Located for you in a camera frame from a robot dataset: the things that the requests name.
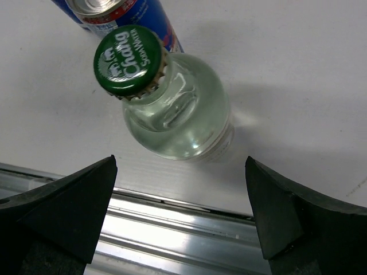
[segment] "glass bottle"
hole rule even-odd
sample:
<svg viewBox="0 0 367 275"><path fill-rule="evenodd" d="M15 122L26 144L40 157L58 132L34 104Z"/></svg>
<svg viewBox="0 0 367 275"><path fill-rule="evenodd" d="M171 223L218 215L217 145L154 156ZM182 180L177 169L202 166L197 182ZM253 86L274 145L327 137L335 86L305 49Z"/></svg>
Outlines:
<svg viewBox="0 0 367 275"><path fill-rule="evenodd" d="M122 101L131 134L157 155L211 162L229 147L234 127L218 75L199 58L168 54L149 29L127 25L108 34L94 71Z"/></svg>

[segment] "scratch mark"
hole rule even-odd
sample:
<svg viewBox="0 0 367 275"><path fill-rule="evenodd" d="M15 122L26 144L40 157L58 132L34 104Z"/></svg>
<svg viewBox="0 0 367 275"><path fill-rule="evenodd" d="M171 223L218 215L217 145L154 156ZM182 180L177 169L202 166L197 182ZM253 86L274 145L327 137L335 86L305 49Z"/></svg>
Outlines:
<svg viewBox="0 0 367 275"><path fill-rule="evenodd" d="M360 184L358 184L355 188L353 188L352 190L351 190L351 192L349 192L348 194L346 194L346 196L347 197L349 197L350 195L353 195L358 189L360 189L362 186L363 186L363 184L365 184L365 183L367 183L367 177L364 179L364 180L362 180L362 182L360 183Z"/></svg>

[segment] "green bottle cap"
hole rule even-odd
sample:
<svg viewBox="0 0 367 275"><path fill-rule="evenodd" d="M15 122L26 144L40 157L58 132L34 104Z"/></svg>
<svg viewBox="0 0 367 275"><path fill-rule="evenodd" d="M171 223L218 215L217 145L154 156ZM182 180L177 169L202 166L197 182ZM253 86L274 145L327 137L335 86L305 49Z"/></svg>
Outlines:
<svg viewBox="0 0 367 275"><path fill-rule="evenodd" d="M126 25L113 30L99 44L94 74L99 84L118 98L149 93L162 77L166 51L148 28Z"/></svg>

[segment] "blue can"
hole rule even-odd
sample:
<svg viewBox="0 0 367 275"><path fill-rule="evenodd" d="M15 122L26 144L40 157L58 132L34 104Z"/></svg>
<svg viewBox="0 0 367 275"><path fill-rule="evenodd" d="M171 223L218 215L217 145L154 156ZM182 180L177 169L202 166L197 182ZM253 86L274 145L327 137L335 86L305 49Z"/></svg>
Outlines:
<svg viewBox="0 0 367 275"><path fill-rule="evenodd" d="M88 29L76 16L73 14L73 11L68 7L66 0L51 0L54 2L64 13L66 13L71 19L74 20L79 26L82 28Z"/></svg>
<svg viewBox="0 0 367 275"><path fill-rule="evenodd" d="M141 25L154 31L169 52L183 52L159 0L67 0L88 28L103 38L123 25Z"/></svg>

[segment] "white surface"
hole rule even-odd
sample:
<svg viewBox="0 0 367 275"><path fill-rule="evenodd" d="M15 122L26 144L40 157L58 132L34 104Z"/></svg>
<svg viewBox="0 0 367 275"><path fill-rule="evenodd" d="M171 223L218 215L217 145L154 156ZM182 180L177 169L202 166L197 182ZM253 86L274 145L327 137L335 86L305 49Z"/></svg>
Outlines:
<svg viewBox="0 0 367 275"><path fill-rule="evenodd" d="M367 206L366 0L162 2L230 94L241 161L193 167L139 146L94 79L98 38L51 1L23 0L0 11L0 162L66 175L114 154L116 186L251 213L250 154Z"/></svg>

